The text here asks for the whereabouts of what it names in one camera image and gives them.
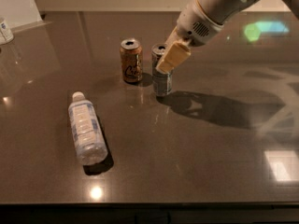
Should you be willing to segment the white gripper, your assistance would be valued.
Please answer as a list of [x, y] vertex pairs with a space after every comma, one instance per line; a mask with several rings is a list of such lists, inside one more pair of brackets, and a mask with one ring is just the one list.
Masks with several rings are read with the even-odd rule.
[[156, 66], [162, 74], [169, 74], [191, 56], [192, 47], [205, 45], [223, 28], [202, 9], [198, 0], [192, 0], [180, 13], [177, 27], [166, 39], [166, 50]]

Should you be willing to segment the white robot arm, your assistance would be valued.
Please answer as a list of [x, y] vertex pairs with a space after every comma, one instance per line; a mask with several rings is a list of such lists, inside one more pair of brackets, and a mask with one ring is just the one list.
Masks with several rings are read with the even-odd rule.
[[[236, 13], [260, 0], [191, 0], [180, 12], [177, 25], [166, 39], [166, 50], [156, 70], [169, 74], [191, 56], [191, 47], [205, 45]], [[281, 0], [299, 18], [299, 0]]]

